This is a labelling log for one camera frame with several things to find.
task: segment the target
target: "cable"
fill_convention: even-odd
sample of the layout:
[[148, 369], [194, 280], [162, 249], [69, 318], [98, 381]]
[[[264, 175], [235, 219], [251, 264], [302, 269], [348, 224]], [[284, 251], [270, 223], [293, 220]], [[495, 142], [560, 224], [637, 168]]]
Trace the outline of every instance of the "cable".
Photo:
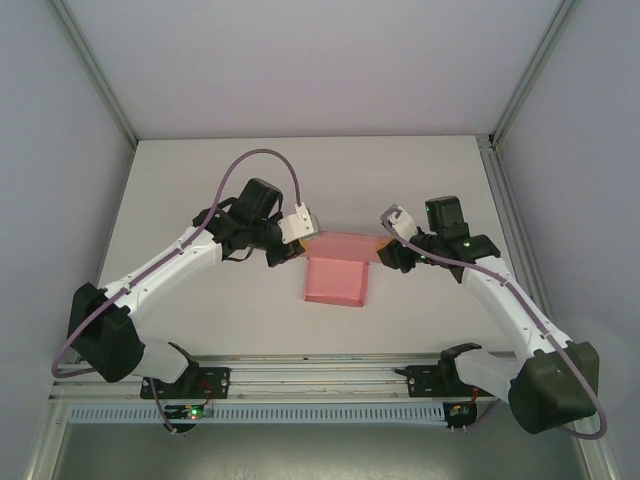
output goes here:
[[[235, 168], [240, 163], [242, 163], [245, 159], [253, 155], [257, 155], [259, 153], [273, 155], [274, 157], [277, 157], [280, 160], [282, 160], [282, 162], [289, 169], [289, 173], [291, 174], [291, 179], [293, 180], [293, 186], [296, 192], [296, 204], [298, 206], [302, 205], [302, 201], [300, 200], [300, 185], [298, 183], [298, 176], [296, 175], [296, 172], [293, 169], [293, 165], [291, 165], [289, 160], [287, 160], [286, 157], [281, 153], [276, 152], [275, 150], [271, 150], [270, 148], [257, 148], [255, 150], [250, 150], [240, 155], [229, 166], [224, 176], [222, 177], [222, 180], [220, 181], [220, 185], [218, 186], [218, 190], [216, 191], [216, 196], [213, 200], [213, 203], [211, 204], [211, 208], [209, 209], [207, 216], [205, 217], [204, 221], [200, 224], [200, 226], [191, 234], [191, 236], [182, 243], [183, 249], [190, 246], [193, 243], [193, 241], [198, 237], [198, 235], [200, 235], [202, 231], [207, 227], [207, 225], [209, 225], [209, 222], [211, 221], [211, 219], [213, 218], [213, 215], [215, 214], [216, 207], [218, 206], [218, 203], [220, 203], [220, 198], [222, 197], [222, 191], [224, 190], [224, 186], [227, 184], [227, 181], [231, 176], [231, 172], [233, 172], [233, 170], [235, 170]], [[85, 373], [95, 372], [94, 368], [85, 368], [83, 370], [76, 370], [74, 372], [60, 372], [59, 370], [60, 362], [62, 362], [62, 359], [67, 353], [67, 350], [71, 348], [71, 344], [76, 341], [76, 339], [91, 324], [91, 322], [93, 322], [96, 318], [98, 318], [107, 308], [109, 308], [111, 305], [117, 302], [122, 296], [129, 293], [131, 291], [130, 290], [131, 288], [138, 285], [142, 280], [147, 278], [149, 275], [155, 272], [158, 268], [162, 267], [163, 265], [171, 261], [174, 257], [179, 255], [181, 251], [182, 250], [176, 248], [175, 250], [172, 250], [171, 252], [169, 252], [163, 258], [161, 258], [156, 263], [154, 263], [149, 268], [147, 268], [142, 273], [140, 273], [136, 278], [131, 280], [129, 282], [128, 288], [123, 287], [122, 289], [120, 289], [115, 295], [113, 295], [113, 297], [109, 298], [106, 302], [104, 302], [97, 309], [95, 309], [87, 318], [85, 318], [82, 321], [82, 323], [78, 325], [78, 328], [76, 328], [73, 331], [73, 333], [69, 335], [69, 337], [67, 338], [67, 341], [64, 343], [64, 345], [62, 346], [62, 348], [54, 358], [53, 363], [51, 364], [51, 374], [55, 378], [70, 378], [70, 377], [77, 377], [78, 375], [84, 375]]]
[[508, 279], [504, 278], [502, 275], [496, 272], [489, 270], [488, 268], [484, 268], [479, 265], [475, 265], [473, 263], [461, 262], [459, 260], [453, 260], [451, 258], [441, 257], [440, 255], [429, 253], [426, 250], [423, 250], [422, 248], [418, 247], [417, 245], [414, 245], [413, 243], [409, 242], [408, 240], [405, 240], [398, 234], [398, 232], [395, 231], [395, 229], [389, 222], [389, 217], [392, 214], [395, 214], [397, 217], [401, 213], [402, 211], [400, 210], [400, 208], [398, 208], [397, 205], [392, 205], [382, 214], [382, 216], [380, 217], [380, 220], [382, 221], [382, 226], [385, 228], [385, 230], [387, 230], [393, 236], [393, 238], [395, 238], [403, 246], [410, 248], [414, 252], [420, 255], [424, 255], [425, 257], [431, 260], [434, 260], [438, 263], [444, 263], [445, 265], [452, 265], [455, 267], [469, 268], [471, 270], [476, 270], [477, 272], [484, 273], [485, 275], [493, 278], [494, 280], [497, 280], [500, 283], [500, 285], [502, 285], [503, 287], [506, 287], [511, 292], [511, 294], [516, 298], [518, 303], [527, 312], [527, 315], [529, 315], [533, 323], [536, 324], [536, 327], [538, 327], [538, 329], [542, 332], [544, 337], [549, 340], [549, 343], [558, 352], [558, 355], [560, 355], [560, 358], [562, 358], [562, 360], [566, 363], [567, 367], [569, 367], [569, 370], [571, 370], [571, 373], [576, 377], [576, 380], [578, 380], [578, 383], [580, 383], [580, 386], [584, 389], [585, 393], [589, 397], [589, 400], [591, 400], [593, 405], [596, 407], [598, 417], [600, 418], [600, 429], [595, 433], [580, 433], [580, 432], [576, 432], [575, 430], [571, 430], [565, 426], [561, 428], [567, 433], [569, 433], [570, 435], [583, 440], [598, 440], [604, 437], [604, 435], [607, 433], [607, 428], [608, 428], [607, 415], [604, 411], [604, 407], [602, 406], [602, 403], [600, 403], [600, 400], [598, 399], [598, 396], [593, 391], [593, 388], [591, 388], [591, 385], [589, 385], [589, 382], [587, 381], [587, 379], [584, 378], [584, 375], [582, 375], [582, 372], [580, 372], [580, 369], [576, 367], [576, 364], [573, 363], [573, 360], [569, 358], [569, 355], [567, 355], [567, 353], [563, 350], [563, 348], [560, 346], [558, 341], [553, 337], [553, 335], [551, 335], [551, 332], [544, 325], [544, 322], [538, 318], [538, 316], [531, 309], [531, 307], [529, 306], [529, 303], [518, 291], [518, 289], [514, 287], [511, 283], [509, 283]]
[[149, 383], [151, 384], [151, 391], [153, 392], [153, 399], [156, 401], [156, 407], [158, 407], [158, 412], [160, 412], [160, 416], [162, 417], [162, 420], [164, 420], [164, 424], [167, 426], [167, 428], [171, 432], [171, 435], [173, 435], [178, 431], [178, 429], [172, 425], [172, 423], [167, 418], [167, 414], [164, 413], [164, 408], [162, 408], [162, 405], [160, 405], [160, 399], [158, 398], [158, 391], [156, 390], [156, 381], [153, 378], [150, 378]]
[[251, 254], [253, 253], [253, 248], [250, 248], [249, 251], [247, 252], [247, 254], [242, 257], [242, 258], [234, 258], [234, 257], [227, 257], [224, 259], [225, 262], [236, 262], [236, 263], [242, 263], [245, 260], [249, 260], [249, 257], [251, 256]]
[[493, 402], [491, 402], [491, 405], [489, 405], [487, 407], [487, 409], [484, 411], [484, 413], [482, 415], [480, 415], [480, 418], [478, 418], [475, 422], [473, 422], [468, 427], [455, 428], [455, 429], [453, 427], [451, 427], [451, 433], [453, 433], [455, 430], [463, 430], [464, 433], [469, 433], [474, 428], [477, 428], [478, 425], [482, 425], [484, 422], [487, 421], [487, 418], [489, 418], [491, 416], [491, 414], [495, 411], [495, 409], [496, 409], [496, 407], [498, 406], [499, 403], [500, 403], [500, 399], [496, 398]]

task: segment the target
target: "white table surface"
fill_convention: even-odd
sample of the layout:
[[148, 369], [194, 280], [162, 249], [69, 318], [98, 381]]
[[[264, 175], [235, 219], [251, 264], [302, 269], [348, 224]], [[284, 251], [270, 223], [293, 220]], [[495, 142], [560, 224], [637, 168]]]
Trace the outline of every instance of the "white table surface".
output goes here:
[[[472, 234], [485, 233], [507, 257], [475, 138], [357, 137], [160, 140], [140, 143], [101, 277], [116, 280], [164, 249], [210, 206], [229, 164], [273, 148], [294, 165], [303, 201], [324, 230], [384, 235], [392, 203], [427, 229], [424, 201], [457, 195]], [[225, 195], [260, 177], [294, 195], [286, 168], [259, 155], [236, 169]], [[473, 341], [511, 350], [483, 307], [441, 268], [403, 275], [374, 264], [362, 308], [302, 300], [306, 259], [269, 269], [264, 254], [225, 262], [188, 280], [145, 319], [141, 338], [174, 341], [196, 355], [439, 352]]]

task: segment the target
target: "pink box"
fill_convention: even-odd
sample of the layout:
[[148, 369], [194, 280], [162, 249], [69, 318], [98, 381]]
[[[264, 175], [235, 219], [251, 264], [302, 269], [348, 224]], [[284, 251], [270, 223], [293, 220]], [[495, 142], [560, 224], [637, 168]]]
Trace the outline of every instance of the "pink box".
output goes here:
[[369, 264], [310, 258], [304, 299], [346, 307], [362, 307], [367, 299]]
[[369, 263], [380, 262], [378, 249], [386, 237], [323, 232], [309, 241], [304, 299], [347, 307], [362, 307], [367, 299]]

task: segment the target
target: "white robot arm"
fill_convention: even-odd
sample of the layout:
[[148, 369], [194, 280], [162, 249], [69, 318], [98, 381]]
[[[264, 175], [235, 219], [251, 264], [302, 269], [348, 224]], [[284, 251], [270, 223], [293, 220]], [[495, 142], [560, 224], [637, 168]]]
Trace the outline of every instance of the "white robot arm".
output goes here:
[[[488, 237], [469, 234], [456, 197], [429, 200], [426, 209], [433, 234], [417, 228], [401, 207], [383, 214], [383, 225], [395, 240], [378, 252], [382, 263], [403, 273], [417, 263], [449, 269], [490, 313], [516, 357], [498, 358], [476, 344], [453, 347], [443, 351], [441, 378], [433, 381], [483, 389], [508, 403], [530, 433], [593, 415], [599, 369], [595, 349], [587, 342], [575, 344], [538, 309]], [[588, 382], [586, 389], [578, 377]]]
[[296, 205], [293, 215], [283, 217], [279, 208], [271, 214], [276, 205], [282, 205], [282, 193], [254, 178], [239, 198], [220, 202], [213, 215], [203, 210], [174, 243], [134, 272], [102, 289], [90, 283], [80, 287], [72, 304], [70, 336], [100, 306], [110, 305], [72, 347], [108, 382], [137, 375], [181, 382], [188, 390], [197, 362], [174, 343], [140, 339], [137, 328], [160, 298], [203, 269], [236, 260], [231, 255], [237, 250], [264, 250], [270, 267], [303, 253], [300, 239], [319, 231], [315, 217], [304, 203]]

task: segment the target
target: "white plastic connector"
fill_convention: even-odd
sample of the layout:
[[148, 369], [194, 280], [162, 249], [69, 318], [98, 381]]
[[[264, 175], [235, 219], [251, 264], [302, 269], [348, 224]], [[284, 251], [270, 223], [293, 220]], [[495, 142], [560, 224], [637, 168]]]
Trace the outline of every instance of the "white plastic connector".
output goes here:
[[282, 243], [291, 243], [301, 238], [309, 238], [320, 232], [315, 215], [302, 203], [296, 205], [296, 213], [287, 215], [278, 222], [282, 230]]
[[400, 213], [392, 213], [389, 215], [389, 223], [393, 229], [405, 240], [411, 240], [411, 237], [418, 234], [416, 222], [413, 221], [411, 215], [400, 205], [394, 205]]

